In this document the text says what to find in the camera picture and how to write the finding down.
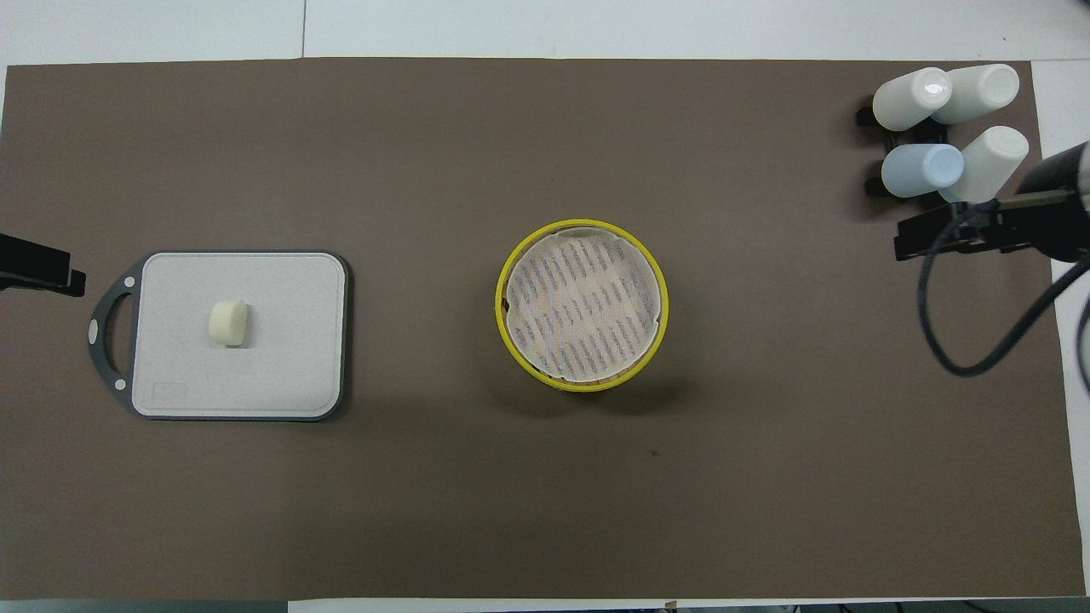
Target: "brown table surface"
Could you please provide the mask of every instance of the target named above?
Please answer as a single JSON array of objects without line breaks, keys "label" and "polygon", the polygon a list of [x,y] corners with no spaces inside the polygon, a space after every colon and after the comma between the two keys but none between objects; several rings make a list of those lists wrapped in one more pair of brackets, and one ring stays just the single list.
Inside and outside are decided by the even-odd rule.
[{"label": "brown table surface", "polygon": [[[70,250],[88,295],[0,297],[0,598],[1080,593],[1053,317],[945,373],[919,262],[893,257],[916,209],[861,192],[883,146],[853,112],[922,65],[9,69],[0,227]],[[1025,168],[1016,68],[1018,99],[952,142],[1009,124]],[[651,249],[673,311],[651,365],[590,396],[531,378],[492,313],[519,240],[583,216]],[[175,249],[350,263],[334,417],[156,422],[110,396],[90,311]],[[980,356],[1049,280],[1033,251],[945,257],[938,332]]]}]

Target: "yellow ring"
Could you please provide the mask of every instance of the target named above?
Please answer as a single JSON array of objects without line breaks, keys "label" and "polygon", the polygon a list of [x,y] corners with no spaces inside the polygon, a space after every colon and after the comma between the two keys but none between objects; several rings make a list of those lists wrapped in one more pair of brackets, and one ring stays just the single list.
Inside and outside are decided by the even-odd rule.
[{"label": "yellow ring", "polygon": [[[538,371],[525,358],[522,357],[522,352],[519,351],[518,347],[514,346],[514,341],[511,339],[511,335],[507,332],[507,321],[504,313],[504,288],[507,286],[508,277],[511,274],[511,268],[514,267],[516,261],[521,256],[530,245],[541,240],[546,235],[553,232],[558,232],[567,228],[574,227],[592,227],[602,228],[608,230],[634,244],[640,253],[647,259],[647,263],[651,264],[651,269],[655,273],[655,280],[658,281],[658,291],[662,293],[662,314],[658,316],[658,332],[655,334],[654,340],[651,342],[651,347],[643,353],[640,361],[633,364],[625,374],[617,378],[606,381],[603,383],[595,383],[592,385],[576,385],[572,383],[566,383],[562,381],[557,381],[547,374]],[[504,339],[504,345],[507,346],[507,350],[511,352],[514,361],[522,364],[522,368],[526,372],[532,374],[534,378],[556,387],[557,389],[564,389],[566,392],[601,392],[602,389],[608,389],[610,387],[616,387],[621,383],[635,376],[638,372],[643,370],[643,366],[647,365],[647,362],[655,357],[655,352],[658,351],[658,346],[663,342],[663,336],[666,334],[666,321],[669,318],[670,314],[670,299],[669,295],[666,292],[666,279],[663,277],[663,269],[658,267],[658,262],[655,262],[655,257],[651,255],[646,247],[640,242],[635,237],[628,233],[627,231],[614,226],[613,224],[607,224],[605,221],[598,221],[597,219],[565,219],[562,221],[557,221],[555,224],[549,224],[544,228],[538,229],[529,237],[522,239],[519,247],[514,248],[511,255],[508,256],[507,262],[504,264],[504,268],[499,272],[499,283],[496,284],[496,304],[494,305],[496,311],[496,326],[499,328],[499,336]]]}]

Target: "cutting board handle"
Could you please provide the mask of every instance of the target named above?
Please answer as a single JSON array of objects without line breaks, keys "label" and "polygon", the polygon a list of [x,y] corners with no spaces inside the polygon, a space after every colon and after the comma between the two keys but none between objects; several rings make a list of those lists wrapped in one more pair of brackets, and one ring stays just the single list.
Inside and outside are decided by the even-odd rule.
[{"label": "cutting board handle", "polygon": [[132,381],[130,381],[132,368],[130,365],[130,375],[125,375],[118,372],[110,363],[110,358],[106,351],[106,339],[109,338],[110,334],[107,325],[110,321],[110,311],[113,310],[114,305],[122,298],[130,295],[134,296],[134,298],[138,297],[140,273],[143,269],[143,264],[141,262],[136,266],[133,266],[106,290],[106,295],[98,301],[98,305],[95,306],[95,311],[90,315],[90,322],[87,325],[87,349],[90,351],[90,361],[94,362],[95,369],[98,371],[98,376],[102,378],[106,387],[126,406],[132,406]]}]

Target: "handle hole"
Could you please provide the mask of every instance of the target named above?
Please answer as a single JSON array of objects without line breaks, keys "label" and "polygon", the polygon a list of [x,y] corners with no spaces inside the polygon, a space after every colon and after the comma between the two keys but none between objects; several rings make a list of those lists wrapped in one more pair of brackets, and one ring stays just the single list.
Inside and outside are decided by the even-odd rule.
[{"label": "handle hole", "polygon": [[133,296],[126,293],[110,308],[110,313],[106,316],[105,330],[99,328],[106,360],[110,362],[110,368],[123,375],[132,374],[129,372],[129,364],[132,361],[134,311]]}]

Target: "white cutting board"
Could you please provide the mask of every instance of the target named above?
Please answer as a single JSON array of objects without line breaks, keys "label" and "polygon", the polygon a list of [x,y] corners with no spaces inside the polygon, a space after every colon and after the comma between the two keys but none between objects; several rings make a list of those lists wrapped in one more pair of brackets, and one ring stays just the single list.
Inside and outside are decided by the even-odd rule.
[{"label": "white cutting board", "polygon": [[[93,330],[120,295],[133,293],[130,376],[104,373],[95,361],[111,390],[137,413],[318,420],[337,406],[343,387],[347,276],[343,263],[324,252],[156,253],[119,279],[96,309],[92,356],[97,346],[105,358],[105,335]],[[240,347],[217,345],[208,334],[211,309],[222,300],[249,305]]]}]

